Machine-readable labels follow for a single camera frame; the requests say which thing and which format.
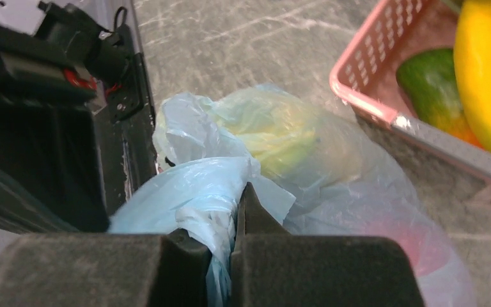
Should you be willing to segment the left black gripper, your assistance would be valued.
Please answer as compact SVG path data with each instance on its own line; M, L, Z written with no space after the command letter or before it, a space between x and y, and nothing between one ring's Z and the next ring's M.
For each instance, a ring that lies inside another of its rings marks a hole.
M132 1L0 1L0 228L107 230L99 111L154 125Z

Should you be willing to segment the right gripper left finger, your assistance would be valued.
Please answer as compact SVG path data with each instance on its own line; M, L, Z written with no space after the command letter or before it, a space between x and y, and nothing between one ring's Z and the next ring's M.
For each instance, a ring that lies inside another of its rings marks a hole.
M22 235L0 255L0 306L206 306L208 248L168 235Z

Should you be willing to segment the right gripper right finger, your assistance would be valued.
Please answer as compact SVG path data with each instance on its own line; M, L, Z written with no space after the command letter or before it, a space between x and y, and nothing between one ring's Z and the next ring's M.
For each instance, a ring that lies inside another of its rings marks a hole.
M231 255L232 306L423 306L404 250L384 237L301 236L242 193Z

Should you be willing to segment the light blue plastic bag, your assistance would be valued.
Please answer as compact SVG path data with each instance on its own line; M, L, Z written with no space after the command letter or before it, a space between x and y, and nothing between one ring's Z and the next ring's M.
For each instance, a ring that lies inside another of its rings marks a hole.
M111 217L111 233L179 228L213 258L208 303L228 306L238 200L252 183L295 235L379 235L408 255L427 306L476 306L469 271L396 161L356 124L271 84L213 101L180 93L152 136L161 173Z

